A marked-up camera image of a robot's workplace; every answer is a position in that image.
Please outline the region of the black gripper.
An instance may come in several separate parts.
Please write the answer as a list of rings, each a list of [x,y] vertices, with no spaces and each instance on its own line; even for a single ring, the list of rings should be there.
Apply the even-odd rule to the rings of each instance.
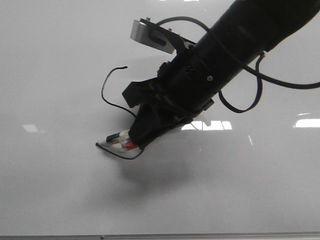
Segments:
[[[190,123],[210,108],[215,96],[234,77],[234,60],[221,47],[193,47],[164,62],[157,76],[132,81],[122,92],[129,107],[139,106],[129,129],[131,141],[144,149],[157,137]]]

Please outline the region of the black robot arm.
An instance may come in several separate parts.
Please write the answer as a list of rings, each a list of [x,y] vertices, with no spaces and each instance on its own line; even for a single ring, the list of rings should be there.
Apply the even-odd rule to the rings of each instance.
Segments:
[[[306,25],[320,10],[317,0],[236,0],[198,41],[165,29],[161,22],[136,20],[130,37],[176,57],[149,80],[131,82],[122,95],[139,106],[128,135],[139,148],[178,126],[190,123],[213,104],[213,96],[241,70],[281,85],[280,80],[249,68]]]

